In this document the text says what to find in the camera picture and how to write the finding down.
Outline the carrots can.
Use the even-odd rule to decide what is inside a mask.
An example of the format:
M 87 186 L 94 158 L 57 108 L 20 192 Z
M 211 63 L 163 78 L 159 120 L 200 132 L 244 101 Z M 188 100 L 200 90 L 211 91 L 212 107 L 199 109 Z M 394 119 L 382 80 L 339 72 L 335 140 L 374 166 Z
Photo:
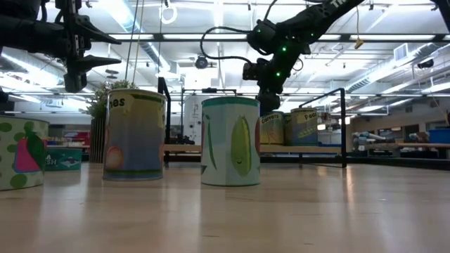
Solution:
M 263 145 L 284 144 L 284 122 L 282 112 L 272 112 L 260 117 L 260 143 Z

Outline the peas can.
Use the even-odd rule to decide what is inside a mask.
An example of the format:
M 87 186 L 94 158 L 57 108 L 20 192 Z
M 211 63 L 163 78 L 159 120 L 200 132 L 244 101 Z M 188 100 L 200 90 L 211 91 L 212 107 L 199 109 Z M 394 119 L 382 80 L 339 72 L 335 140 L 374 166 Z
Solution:
M 292 144 L 297 146 L 318 145 L 318 119 L 315 108 L 297 108 L 290 112 Z

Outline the black rig crossbar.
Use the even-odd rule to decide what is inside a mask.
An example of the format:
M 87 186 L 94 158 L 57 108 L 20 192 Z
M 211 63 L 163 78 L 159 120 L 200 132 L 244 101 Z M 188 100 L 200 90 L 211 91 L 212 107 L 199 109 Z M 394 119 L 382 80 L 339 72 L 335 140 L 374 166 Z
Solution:
M 147 41 L 147 42 L 161 42 L 161 41 L 200 41 L 202 34 L 199 33 L 140 33 L 140 34 L 127 34 L 116 33 L 110 34 L 113 38 L 123 41 Z M 450 34 L 324 34 L 317 39 L 319 42 L 344 42 L 349 43 L 362 39 L 368 43 L 397 43 L 397 42 L 411 42 L 411 43 L 425 43 L 425 42 L 446 42 L 450 43 Z M 219 41 L 219 42 L 245 42 L 246 34 L 241 33 L 212 33 L 205 36 L 205 41 Z

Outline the red storage bin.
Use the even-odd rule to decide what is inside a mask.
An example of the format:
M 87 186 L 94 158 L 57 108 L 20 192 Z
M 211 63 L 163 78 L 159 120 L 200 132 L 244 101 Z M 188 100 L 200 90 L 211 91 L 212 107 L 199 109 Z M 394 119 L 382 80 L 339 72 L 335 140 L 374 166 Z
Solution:
M 89 131 L 65 131 L 63 138 L 68 146 L 90 146 Z

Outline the wooden tray frame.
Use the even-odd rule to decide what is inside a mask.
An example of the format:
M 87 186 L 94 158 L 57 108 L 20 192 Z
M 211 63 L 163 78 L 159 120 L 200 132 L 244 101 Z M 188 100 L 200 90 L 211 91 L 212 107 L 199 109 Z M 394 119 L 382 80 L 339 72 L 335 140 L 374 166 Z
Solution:
M 163 145 L 163 154 L 165 163 L 170 162 L 170 153 L 186 153 L 195 152 L 201 153 L 200 145 L 182 145 L 170 143 L 170 117 L 172 115 L 170 93 L 164 77 L 159 77 L 157 81 L 157 92 L 166 96 L 167 98 L 167 126 L 165 127 L 165 144 Z M 292 153 L 297 154 L 298 158 L 289 157 L 272 157 L 264 158 L 263 163 L 298 163 L 298 164 L 327 164 L 329 167 L 337 167 L 345 169 L 348 164 L 347 158 L 347 144 L 346 141 L 346 126 L 342 126 L 341 130 L 341 145 L 339 147 L 331 146 L 282 146 L 282 145 L 259 145 L 259 152 L 261 154 L 281 154 Z M 334 157 L 303 157 L 308 154 L 319 153 L 335 153 Z

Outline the blue storage bin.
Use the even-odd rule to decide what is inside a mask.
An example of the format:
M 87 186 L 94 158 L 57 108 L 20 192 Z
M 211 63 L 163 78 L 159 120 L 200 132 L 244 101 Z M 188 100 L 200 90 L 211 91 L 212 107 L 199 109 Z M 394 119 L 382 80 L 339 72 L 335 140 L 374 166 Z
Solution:
M 450 144 L 450 128 L 429 130 L 429 142 Z

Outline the mixed vegetables corn can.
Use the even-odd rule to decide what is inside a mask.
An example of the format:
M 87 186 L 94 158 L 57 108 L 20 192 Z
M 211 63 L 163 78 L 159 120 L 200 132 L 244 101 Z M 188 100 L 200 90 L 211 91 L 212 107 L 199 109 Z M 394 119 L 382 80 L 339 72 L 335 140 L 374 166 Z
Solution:
M 260 184 L 259 101 L 227 96 L 202 102 L 201 183 Z

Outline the peaches can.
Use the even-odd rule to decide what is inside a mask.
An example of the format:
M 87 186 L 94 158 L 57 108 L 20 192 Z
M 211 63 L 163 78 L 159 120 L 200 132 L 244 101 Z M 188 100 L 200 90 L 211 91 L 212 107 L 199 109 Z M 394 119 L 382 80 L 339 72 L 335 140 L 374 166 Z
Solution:
M 108 92 L 103 179 L 149 181 L 163 177 L 167 99 L 140 89 Z

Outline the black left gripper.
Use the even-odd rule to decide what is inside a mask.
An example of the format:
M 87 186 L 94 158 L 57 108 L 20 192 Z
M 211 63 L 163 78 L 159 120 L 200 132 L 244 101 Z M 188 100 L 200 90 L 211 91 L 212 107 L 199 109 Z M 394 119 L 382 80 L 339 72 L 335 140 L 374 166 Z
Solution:
M 55 22 L 63 26 L 63 41 L 65 42 L 65 90 L 78 93 L 86 86 L 86 72 L 94 67 L 121 63 L 120 59 L 104 58 L 93 55 L 84 56 L 86 51 L 86 38 L 109 44 L 122 42 L 102 32 L 95 27 L 90 17 L 80 15 L 78 10 L 82 7 L 82 0 L 55 0 L 59 10 Z

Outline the teal fish tin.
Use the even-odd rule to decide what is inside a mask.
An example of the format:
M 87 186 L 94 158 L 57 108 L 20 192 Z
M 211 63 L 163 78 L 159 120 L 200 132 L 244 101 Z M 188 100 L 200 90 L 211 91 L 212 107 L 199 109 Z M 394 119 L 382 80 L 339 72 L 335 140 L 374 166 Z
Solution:
M 45 171 L 79 171 L 82 150 L 76 148 L 49 148 L 46 151 Z

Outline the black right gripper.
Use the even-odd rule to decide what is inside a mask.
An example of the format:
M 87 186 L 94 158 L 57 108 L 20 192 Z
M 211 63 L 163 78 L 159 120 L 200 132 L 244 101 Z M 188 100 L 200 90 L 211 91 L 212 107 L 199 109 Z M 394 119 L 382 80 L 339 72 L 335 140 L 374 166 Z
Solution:
M 282 85 L 278 81 L 259 80 L 256 99 L 260 102 L 260 115 L 267 115 L 280 107 Z

